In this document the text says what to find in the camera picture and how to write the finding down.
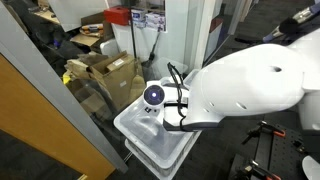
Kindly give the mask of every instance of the plastic storage bin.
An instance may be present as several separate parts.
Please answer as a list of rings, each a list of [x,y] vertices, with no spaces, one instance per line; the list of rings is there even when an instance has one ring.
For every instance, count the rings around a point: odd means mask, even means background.
[[[127,137],[126,147],[151,172],[159,179],[172,179],[200,132],[168,132],[161,124],[163,112],[148,113],[145,108],[140,97],[115,118],[114,124]]]

